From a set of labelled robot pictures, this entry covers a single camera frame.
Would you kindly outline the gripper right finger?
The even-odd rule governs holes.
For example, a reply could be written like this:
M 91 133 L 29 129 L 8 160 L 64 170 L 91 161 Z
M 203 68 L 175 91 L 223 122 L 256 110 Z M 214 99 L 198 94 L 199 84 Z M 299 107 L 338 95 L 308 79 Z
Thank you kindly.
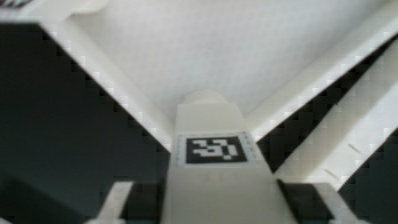
M 297 224 L 372 224 L 358 217 L 329 183 L 278 180 Z

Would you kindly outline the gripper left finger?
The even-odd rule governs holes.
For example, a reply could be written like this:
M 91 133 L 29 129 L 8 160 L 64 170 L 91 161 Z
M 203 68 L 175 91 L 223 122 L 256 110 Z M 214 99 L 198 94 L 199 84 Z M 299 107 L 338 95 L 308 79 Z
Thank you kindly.
M 86 224 L 157 224 L 159 185 L 118 181 L 111 187 L 98 215 Z

